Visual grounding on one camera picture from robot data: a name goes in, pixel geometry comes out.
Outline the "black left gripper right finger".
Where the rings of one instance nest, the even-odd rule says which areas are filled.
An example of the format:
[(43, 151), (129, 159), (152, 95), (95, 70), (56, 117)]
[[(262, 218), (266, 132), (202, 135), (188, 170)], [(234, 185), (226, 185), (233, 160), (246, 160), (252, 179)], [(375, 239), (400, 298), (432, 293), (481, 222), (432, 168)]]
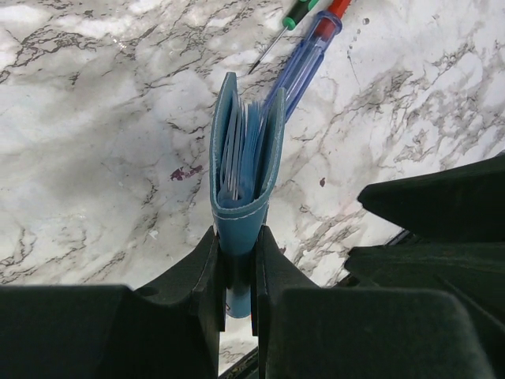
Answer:
[(319, 287), (264, 228), (252, 330), (262, 378), (493, 378), (492, 243), (357, 247), (349, 283)]

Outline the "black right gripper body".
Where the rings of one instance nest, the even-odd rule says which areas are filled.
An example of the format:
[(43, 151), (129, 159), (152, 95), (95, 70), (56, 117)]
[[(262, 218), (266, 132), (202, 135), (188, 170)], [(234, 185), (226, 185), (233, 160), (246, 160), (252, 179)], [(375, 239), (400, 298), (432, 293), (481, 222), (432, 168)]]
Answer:
[(468, 310), (495, 375), (504, 376), (504, 156), (366, 186), (363, 208), (413, 242), (355, 247), (345, 268), (362, 287), (446, 291)]

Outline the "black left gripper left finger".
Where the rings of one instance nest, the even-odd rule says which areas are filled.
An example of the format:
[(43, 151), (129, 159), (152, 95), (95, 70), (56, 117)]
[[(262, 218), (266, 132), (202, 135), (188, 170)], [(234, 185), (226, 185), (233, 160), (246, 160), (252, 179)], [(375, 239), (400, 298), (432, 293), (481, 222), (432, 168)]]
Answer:
[(219, 243), (196, 248), (138, 289), (4, 285), (4, 378), (215, 378), (224, 329)]

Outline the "blue leather card holder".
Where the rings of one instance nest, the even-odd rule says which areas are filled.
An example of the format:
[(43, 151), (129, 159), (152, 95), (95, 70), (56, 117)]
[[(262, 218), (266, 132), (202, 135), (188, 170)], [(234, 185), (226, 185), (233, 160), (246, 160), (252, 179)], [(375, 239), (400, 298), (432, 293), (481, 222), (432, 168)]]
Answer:
[(264, 225), (277, 180), (286, 124), (286, 94), (269, 106), (246, 103), (237, 75), (226, 74), (215, 105), (209, 146), (210, 202), (224, 255), (226, 311), (251, 313), (253, 247)]

